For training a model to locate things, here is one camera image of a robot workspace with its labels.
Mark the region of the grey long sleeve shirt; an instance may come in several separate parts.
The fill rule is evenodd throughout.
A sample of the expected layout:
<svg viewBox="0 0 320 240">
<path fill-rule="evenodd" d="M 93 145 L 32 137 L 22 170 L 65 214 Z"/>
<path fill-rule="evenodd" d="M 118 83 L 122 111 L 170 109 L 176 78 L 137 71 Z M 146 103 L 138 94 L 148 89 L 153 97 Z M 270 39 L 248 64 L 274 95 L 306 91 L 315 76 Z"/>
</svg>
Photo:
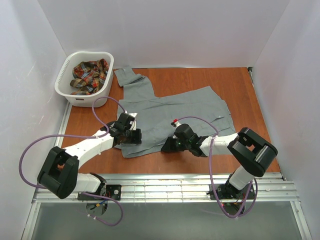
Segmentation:
<svg viewBox="0 0 320 240">
<path fill-rule="evenodd" d="M 169 136 L 174 134 L 171 122 L 182 118 L 183 123 L 199 136 L 227 136 L 236 132 L 231 113 L 211 87 L 164 97 L 155 96 L 148 77 L 133 72 L 127 66 L 115 72 L 123 99 L 119 102 L 118 114 L 122 110 L 136 113 L 136 127 L 141 130 L 141 144 L 121 144 L 124 158 L 135 158 L 159 152 Z"/>
</svg>

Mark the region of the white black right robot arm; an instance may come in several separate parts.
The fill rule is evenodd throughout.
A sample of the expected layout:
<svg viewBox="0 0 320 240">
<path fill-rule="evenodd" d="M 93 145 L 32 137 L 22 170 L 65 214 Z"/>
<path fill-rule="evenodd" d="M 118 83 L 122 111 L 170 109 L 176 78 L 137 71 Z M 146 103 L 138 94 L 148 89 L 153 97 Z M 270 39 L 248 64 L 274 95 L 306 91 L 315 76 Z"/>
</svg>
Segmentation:
<svg viewBox="0 0 320 240">
<path fill-rule="evenodd" d="M 220 198 L 232 199 L 243 192 L 255 177 L 263 177 L 278 150 L 248 127 L 226 136 L 199 136 L 186 124 L 172 123 L 173 136 L 161 148 L 164 153 L 189 151 L 196 157 L 210 154 L 232 155 L 240 166 L 220 185 L 216 193 Z"/>
</svg>

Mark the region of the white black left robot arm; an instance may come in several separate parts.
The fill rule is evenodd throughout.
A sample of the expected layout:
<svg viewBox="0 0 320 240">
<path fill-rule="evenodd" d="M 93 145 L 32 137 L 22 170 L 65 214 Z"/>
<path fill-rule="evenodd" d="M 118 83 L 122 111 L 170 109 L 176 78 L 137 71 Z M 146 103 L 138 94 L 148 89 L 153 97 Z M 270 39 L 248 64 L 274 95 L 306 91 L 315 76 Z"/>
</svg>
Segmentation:
<svg viewBox="0 0 320 240">
<path fill-rule="evenodd" d="M 87 192 L 107 196 L 107 182 L 96 173 L 79 173 L 86 162 L 121 144 L 142 143 L 142 133 L 136 127 L 137 113 L 122 112 L 118 119 L 109 126 L 98 130 L 91 138 L 60 148 L 53 147 L 37 176 L 37 181 L 60 199 L 65 199 L 73 192 Z"/>
</svg>

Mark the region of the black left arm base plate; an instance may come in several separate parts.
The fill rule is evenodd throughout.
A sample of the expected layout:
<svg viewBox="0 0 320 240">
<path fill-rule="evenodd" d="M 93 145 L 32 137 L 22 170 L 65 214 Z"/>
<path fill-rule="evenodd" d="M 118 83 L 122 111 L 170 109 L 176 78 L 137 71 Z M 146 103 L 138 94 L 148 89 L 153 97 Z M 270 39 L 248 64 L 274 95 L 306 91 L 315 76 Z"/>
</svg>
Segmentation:
<svg viewBox="0 0 320 240">
<path fill-rule="evenodd" d="M 120 184 L 110 184 L 106 186 L 104 191 L 105 196 L 114 200 L 119 201 L 121 199 L 122 185 Z M 78 194 L 77 200 L 79 201 L 103 201 L 104 198 L 101 197 L 92 197 L 85 194 Z"/>
</svg>

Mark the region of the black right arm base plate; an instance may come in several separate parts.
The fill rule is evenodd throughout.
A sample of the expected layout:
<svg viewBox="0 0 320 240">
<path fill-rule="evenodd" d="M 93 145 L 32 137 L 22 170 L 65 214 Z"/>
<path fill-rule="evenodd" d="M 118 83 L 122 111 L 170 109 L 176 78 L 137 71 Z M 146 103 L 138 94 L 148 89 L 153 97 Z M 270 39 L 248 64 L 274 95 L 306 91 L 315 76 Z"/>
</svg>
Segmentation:
<svg viewBox="0 0 320 240">
<path fill-rule="evenodd" d="M 221 183 L 221 184 L 214 184 L 216 189 L 216 194 L 220 201 L 222 200 L 243 200 L 247 194 L 247 190 L 249 184 L 247 184 L 242 190 L 237 190 L 235 187 L 230 185 L 229 183 Z M 211 200 L 215 200 L 216 197 L 213 193 L 212 185 L 209 185 L 209 191 L 206 193 L 209 195 Z M 254 187 L 251 186 L 247 199 L 253 200 L 255 197 L 255 190 Z"/>
</svg>

